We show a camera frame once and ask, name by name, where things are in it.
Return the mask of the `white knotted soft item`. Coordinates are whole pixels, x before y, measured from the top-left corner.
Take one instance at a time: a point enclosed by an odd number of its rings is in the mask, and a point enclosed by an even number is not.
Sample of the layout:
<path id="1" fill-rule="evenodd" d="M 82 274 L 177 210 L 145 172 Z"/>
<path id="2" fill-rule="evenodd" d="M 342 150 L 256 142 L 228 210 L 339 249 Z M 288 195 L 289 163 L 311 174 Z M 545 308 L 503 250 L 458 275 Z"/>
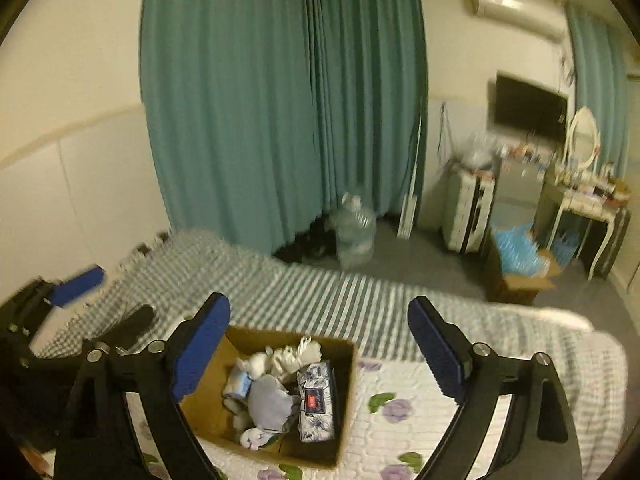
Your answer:
<path id="1" fill-rule="evenodd" d="M 235 364 L 251 380 L 270 375 L 282 384 L 286 384 L 292 382 L 299 370 L 321 361 L 321 344 L 305 336 L 297 346 L 277 349 L 267 347 L 264 351 L 256 352 L 247 359 L 237 359 Z"/>

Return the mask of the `white plush toy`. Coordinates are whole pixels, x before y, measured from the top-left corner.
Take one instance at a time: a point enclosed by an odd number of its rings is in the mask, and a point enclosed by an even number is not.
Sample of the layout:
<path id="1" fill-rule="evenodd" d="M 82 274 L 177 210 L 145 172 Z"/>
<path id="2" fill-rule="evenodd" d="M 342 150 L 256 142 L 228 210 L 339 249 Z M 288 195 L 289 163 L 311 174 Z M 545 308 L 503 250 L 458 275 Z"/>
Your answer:
<path id="1" fill-rule="evenodd" d="M 234 391 L 222 395 L 222 404 L 233 415 L 232 427 L 242 448 L 257 451 L 288 434 L 297 422 L 298 394 L 266 375 L 251 380 L 242 373 Z"/>

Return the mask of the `floral tissue paper pack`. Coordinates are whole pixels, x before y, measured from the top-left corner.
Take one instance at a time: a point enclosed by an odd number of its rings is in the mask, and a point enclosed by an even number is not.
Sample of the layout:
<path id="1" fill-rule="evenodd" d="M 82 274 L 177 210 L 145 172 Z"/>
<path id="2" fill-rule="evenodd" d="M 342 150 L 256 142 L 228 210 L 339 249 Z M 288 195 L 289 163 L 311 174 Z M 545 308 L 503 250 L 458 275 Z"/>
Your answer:
<path id="1" fill-rule="evenodd" d="M 299 439 L 303 443 L 328 442 L 336 435 L 335 380 L 329 361 L 309 364 L 297 372 L 300 396 Z"/>

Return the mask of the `grey checked bed sheet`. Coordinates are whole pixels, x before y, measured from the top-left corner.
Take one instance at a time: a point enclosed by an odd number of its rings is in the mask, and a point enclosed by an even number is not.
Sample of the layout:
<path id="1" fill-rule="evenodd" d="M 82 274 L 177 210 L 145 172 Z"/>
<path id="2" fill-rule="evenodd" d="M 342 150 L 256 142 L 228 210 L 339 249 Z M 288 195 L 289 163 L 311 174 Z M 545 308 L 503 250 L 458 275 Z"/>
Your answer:
<path id="1" fill-rule="evenodd" d="M 535 351 L 565 356 L 594 333 L 564 311 L 499 307 L 364 274 L 287 264 L 195 230 L 160 234 L 133 252 L 104 289 L 51 322 L 37 356 L 71 356 L 84 339 L 148 304 L 154 320 L 134 344 L 140 349 L 194 315 L 212 292 L 228 297 L 234 326 L 347 339 L 363 356 L 380 360 L 418 358 L 407 324 L 408 304 L 417 296 L 431 300 L 469 339 L 484 340 L 509 356 Z"/>

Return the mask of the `white floral quilt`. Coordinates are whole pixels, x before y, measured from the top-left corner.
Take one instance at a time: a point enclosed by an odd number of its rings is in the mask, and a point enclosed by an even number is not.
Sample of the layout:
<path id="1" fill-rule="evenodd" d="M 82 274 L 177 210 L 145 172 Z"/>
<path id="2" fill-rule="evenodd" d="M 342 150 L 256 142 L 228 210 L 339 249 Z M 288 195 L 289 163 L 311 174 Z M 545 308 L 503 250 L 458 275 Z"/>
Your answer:
<path id="1" fill-rule="evenodd" d="M 560 331 L 546 345 L 572 411 L 582 478 L 597 479 L 622 438 L 627 359 L 611 336 Z M 435 451 L 457 405 L 443 396 L 423 360 L 362 358 L 342 457 L 334 467 L 293 457 L 245 452 L 231 439 L 201 437 L 210 461 L 226 479 L 413 479 Z"/>

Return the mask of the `brown cardboard box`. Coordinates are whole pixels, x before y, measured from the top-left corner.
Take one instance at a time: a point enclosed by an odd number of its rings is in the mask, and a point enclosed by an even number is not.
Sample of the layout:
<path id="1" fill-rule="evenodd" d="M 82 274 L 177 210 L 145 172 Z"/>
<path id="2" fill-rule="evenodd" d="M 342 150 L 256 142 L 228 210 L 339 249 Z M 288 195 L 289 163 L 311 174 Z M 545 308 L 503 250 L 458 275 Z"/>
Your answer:
<path id="1" fill-rule="evenodd" d="M 199 438 L 235 453 L 334 469 L 355 413 L 356 344 L 231 326 L 181 403 Z"/>

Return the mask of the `box with blue bags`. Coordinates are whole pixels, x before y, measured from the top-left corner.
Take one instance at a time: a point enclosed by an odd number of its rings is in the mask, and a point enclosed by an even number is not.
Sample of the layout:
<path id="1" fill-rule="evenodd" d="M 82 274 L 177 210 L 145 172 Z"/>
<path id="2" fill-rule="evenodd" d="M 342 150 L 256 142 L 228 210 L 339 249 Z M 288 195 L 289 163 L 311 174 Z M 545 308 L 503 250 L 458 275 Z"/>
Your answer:
<path id="1" fill-rule="evenodd" d="M 486 242 L 489 301 L 531 306 L 540 292 L 555 288 L 561 267 L 548 249 L 538 245 L 529 226 L 492 228 Z"/>

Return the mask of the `clear water jug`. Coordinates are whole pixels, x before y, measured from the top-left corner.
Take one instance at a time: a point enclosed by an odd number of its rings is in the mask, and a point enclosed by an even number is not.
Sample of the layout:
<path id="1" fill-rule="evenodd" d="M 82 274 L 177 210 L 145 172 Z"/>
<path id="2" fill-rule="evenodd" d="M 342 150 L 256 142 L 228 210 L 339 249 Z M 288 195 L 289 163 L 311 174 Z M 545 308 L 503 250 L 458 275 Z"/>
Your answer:
<path id="1" fill-rule="evenodd" d="M 345 193 L 330 220 L 340 268 L 350 270 L 368 263 L 374 254 L 376 214 L 362 197 Z"/>

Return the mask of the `white dressing table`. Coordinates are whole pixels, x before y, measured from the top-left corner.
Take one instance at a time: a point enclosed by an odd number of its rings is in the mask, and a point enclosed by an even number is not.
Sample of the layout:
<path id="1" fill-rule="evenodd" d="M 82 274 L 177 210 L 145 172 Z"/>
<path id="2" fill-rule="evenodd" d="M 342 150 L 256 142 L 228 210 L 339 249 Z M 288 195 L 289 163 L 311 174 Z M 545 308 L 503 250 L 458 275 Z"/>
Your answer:
<path id="1" fill-rule="evenodd" d="M 569 174 L 551 164 L 544 174 L 533 232 L 560 266 L 584 258 L 588 278 L 607 278 L 628 230 L 630 189 L 623 180 Z"/>

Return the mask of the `small grey fridge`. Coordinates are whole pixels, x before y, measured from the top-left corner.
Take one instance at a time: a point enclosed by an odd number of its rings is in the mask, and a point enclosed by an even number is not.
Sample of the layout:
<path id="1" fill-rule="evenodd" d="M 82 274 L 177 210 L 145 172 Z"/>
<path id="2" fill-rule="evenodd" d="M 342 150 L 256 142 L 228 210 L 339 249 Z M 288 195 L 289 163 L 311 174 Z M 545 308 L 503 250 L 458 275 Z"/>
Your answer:
<path id="1" fill-rule="evenodd" d="M 501 159 L 492 199 L 490 225 L 510 229 L 532 224 L 545 173 L 546 168 L 534 162 L 522 162 L 512 157 Z"/>

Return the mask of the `oval vanity mirror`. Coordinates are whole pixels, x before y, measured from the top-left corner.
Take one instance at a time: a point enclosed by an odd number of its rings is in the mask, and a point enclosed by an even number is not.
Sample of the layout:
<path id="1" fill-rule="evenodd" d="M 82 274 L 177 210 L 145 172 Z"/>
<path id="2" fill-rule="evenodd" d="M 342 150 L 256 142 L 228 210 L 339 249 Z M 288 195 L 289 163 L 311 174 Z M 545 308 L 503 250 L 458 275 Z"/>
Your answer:
<path id="1" fill-rule="evenodd" d="M 570 120 L 565 137 L 565 162 L 570 170 L 591 168 L 600 152 L 600 131 L 589 107 L 580 108 Z"/>

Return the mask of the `green side curtain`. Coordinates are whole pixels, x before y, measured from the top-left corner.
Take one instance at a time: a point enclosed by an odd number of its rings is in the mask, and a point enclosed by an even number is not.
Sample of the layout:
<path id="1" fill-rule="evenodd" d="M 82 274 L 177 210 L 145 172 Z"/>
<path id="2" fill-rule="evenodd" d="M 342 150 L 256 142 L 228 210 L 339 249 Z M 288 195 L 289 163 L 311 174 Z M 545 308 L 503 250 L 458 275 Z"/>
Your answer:
<path id="1" fill-rule="evenodd" d="M 574 2 L 565 5 L 576 72 L 576 106 L 591 110 L 601 133 L 599 165 L 623 177 L 628 158 L 628 94 L 623 38 Z"/>

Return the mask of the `white air conditioner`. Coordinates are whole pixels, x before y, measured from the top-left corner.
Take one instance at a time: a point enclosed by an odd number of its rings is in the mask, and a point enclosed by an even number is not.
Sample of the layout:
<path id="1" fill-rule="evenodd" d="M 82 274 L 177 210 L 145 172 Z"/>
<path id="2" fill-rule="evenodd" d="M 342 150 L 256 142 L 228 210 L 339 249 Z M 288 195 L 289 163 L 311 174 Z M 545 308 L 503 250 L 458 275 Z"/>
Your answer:
<path id="1" fill-rule="evenodd" d="M 471 0 L 474 14 L 527 30 L 560 44 L 567 34 L 563 11 L 537 0 Z"/>

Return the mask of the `black wall television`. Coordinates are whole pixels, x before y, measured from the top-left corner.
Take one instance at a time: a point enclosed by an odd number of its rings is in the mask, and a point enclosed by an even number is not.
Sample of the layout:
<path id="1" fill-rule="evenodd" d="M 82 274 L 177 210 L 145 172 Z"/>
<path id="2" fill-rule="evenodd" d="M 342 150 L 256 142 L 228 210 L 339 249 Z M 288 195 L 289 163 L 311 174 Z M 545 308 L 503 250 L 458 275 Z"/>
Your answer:
<path id="1" fill-rule="evenodd" d="M 568 99 L 561 93 L 530 84 L 505 74 L 497 74 L 495 123 L 547 140 L 565 140 Z"/>

